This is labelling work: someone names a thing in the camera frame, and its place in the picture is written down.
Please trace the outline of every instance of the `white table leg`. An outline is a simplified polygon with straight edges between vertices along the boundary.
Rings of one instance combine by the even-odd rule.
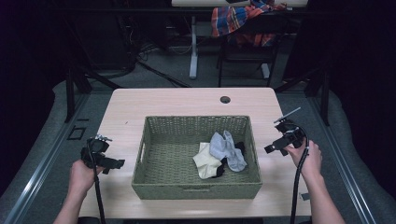
[[[196,34],[196,21],[193,16],[191,19],[191,65],[190,65],[190,79],[197,78],[198,69],[198,50],[197,50],[197,34]]]

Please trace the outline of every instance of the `small black object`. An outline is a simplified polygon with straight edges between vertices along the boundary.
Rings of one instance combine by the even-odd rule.
[[[87,140],[87,146],[81,150],[81,159],[89,168],[94,164],[105,167],[103,174],[107,175],[110,169],[120,169],[125,160],[114,160],[107,158],[104,152],[107,151],[109,144],[100,139],[90,138]]]
[[[212,178],[221,177],[223,174],[224,174],[224,163],[218,167],[218,169],[216,170],[216,175],[212,176]]]
[[[293,144],[295,148],[300,147],[303,144],[305,133],[302,128],[296,125],[291,119],[287,119],[286,116],[276,122],[278,121],[280,123],[276,125],[276,128],[278,131],[283,133],[283,135],[281,138],[275,140],[272,145],[269,145],[264,149],[267,153],[279,150],[283,156],[287,156],[289,153],[284,148],[290,144]]]

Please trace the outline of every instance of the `black cable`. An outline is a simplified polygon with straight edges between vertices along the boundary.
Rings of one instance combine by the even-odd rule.
[[[174,77],[170,77],[170,76],[168,76],[168,75],[166,75],[166,74],[164,74],[164,73],[162,73],[162,72],[160,72],[160,71],[157,71],[157,70],[155,70],[154,68],[152,68],[152,67],[146,65],[145,63],[142,63],[142,62],[139,62],[139,61],[138,61],[137,64],[139,64],[140,66],[146,68],[146,69],[149,70],[150,72],[152,72],[152,73],[154,73],[154,74],[156,74],[156,75],[158,75],[158,76],[160,76],[160,77],[165,78],[166,80],[168,80],[169,82],[171,82],[174,86],[175,86],[175,84],[176,84],[176,85],[178,85],[179,87],[183,87],[183,88],[189,88],[189,87],[190,87],[189,84],[184,83],[184,82],[182,82],[182,81],[180,81],[180,80],[177,80],[177,79],[175,79]]]
[[[300,127],[296,124],[293,124],[293,123],[291,125],[294,125],[296,128],[300,129],[304,133],[304,136],[305,136],[305,149],[304,149],[303,155],[300,158],[300,161],[297,165],[296,175],[294,177],[293,198],[292,198],[292,203],[291,203],[291,216],[290,216],[290,224],[294,224],[295,217],[296,217],[296,210],[297,210],[297,195],[298,195],[300,174],[303,169],[303,165],[304,165],[306,156],[308,155],[309,138],[308,138],[308,134],[302,127]]]
[[[92,155],[91,141],[87,144],[87,148],[88,148],[88,153],[90,154],[91,161],[92,161],[93,180],[95,182],[96,200],[97,200],[98,206],[99,206],[99,213],[100,213],[101,223],[102,224],[106,224],[105,210],[103,208],[102,195],[100,193],[99,177],[98,177],[98,174],[97,174],[97,171],[96,171],[96,158]]]

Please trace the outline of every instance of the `person's hand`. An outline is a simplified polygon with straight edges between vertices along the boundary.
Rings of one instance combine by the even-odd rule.
[[[303,156],[304,149],[305,149],[305,140],[299,148],[294,148],[291,146],[285,147],[285,150],[289,152],[296,166],[298,165],[301,157]],[[303,169],[301,171],[305,181],[315,180],[321,177],[320,174],[321,161],[322,161],[322,156],[319,146],[315,144],[313,141],[309,141],[308,155],[305,158]]]
[[[104,169],[97,167],[97,174]],[[69,193],[86,194],[93,182],[93,169],[88,168],[82,160],[75,161],[70,169]]]

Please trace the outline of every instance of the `forearm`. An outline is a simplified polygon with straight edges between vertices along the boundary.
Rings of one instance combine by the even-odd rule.
[[[78,222],[79,210],[86,193],[69,193],[61,212],[56,217],[55,224],[72,224]]]
[[[327,191],[323,177],[315,177],[315,180],[307,178],[305,182],[310,195],[312,223],[345,223]]]

